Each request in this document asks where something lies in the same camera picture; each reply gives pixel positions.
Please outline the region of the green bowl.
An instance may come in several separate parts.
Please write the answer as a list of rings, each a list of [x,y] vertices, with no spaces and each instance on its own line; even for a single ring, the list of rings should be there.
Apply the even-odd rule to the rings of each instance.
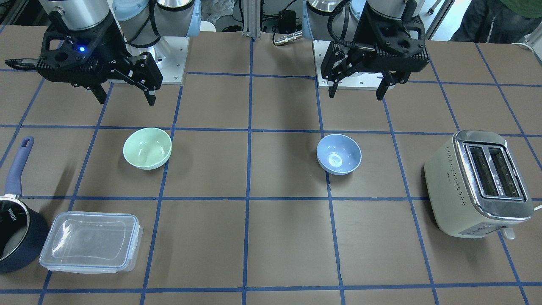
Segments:
[[[154,170],[170,159],[172,139],[159,128],[144,128],[132,133],[124,142],[124,160],[141,170]]]

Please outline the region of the blue bowl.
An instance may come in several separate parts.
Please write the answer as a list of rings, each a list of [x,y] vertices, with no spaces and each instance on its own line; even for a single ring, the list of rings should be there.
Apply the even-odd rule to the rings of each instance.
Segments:
[[[329,134],[317,145],[317,160],[330,174],[346,175],[355,171],[362,162],[359,145],[343,134]]]

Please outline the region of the black power adapter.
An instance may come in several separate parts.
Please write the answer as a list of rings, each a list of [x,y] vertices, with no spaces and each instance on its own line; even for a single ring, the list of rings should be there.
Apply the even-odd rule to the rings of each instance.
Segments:
[[[297,16],[294,10],[282,10],[277,20],[277,33],[294,33],[297,31]]]

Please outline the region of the person in dark clothes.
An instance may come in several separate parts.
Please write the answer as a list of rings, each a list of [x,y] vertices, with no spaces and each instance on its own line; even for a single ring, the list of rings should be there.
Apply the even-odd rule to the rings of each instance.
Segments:
[[[472,0],[450,41],[516,43],[541,24],[540,0]]]

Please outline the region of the cream two-slot toaster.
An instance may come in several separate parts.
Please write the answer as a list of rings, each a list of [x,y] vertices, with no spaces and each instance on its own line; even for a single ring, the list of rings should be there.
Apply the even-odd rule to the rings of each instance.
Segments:
[[[425,162],[426,187],[436,224],[458,238],[500,232],[529,220],[534,204],[509,143],[482,130],[454,133]]]

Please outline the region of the clear plastic food container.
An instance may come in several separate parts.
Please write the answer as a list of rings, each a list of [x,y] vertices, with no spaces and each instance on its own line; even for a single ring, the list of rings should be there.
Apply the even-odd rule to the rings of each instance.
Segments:
[[[53,220],[39,263],[53,272],[129,272],[142,236],[143,228],[132,214],[63,212]]]

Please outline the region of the dark blue saucepan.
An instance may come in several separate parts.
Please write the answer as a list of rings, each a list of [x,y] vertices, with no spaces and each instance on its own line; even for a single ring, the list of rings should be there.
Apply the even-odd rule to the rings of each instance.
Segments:
[[[25,137],[6,176],[5,194],[0,205],[0,272],[25,268],[42,251],[49,227],[44,216],[22,200],[22,172],[34,144],[34,137]]]

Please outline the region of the metal base plate image-left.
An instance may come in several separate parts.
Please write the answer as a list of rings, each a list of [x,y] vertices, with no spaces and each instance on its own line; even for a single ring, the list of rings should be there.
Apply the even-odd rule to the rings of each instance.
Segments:
[[[162,84],[182,85],[185,64],[188,56],[190,38],[144,35],[127,44],[127,51],[131,56],[138,56],[142,52],[149,52],[153,56],[157,67],[163,76]]]

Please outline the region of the aluminium frame post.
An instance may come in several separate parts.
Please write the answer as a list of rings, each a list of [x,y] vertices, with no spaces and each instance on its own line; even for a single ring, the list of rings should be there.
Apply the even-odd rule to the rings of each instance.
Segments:
[[[241,2],[243,10],[242,35],[250,37],[252,41],[260,39],[261,4],[261,0],[243,0]]]

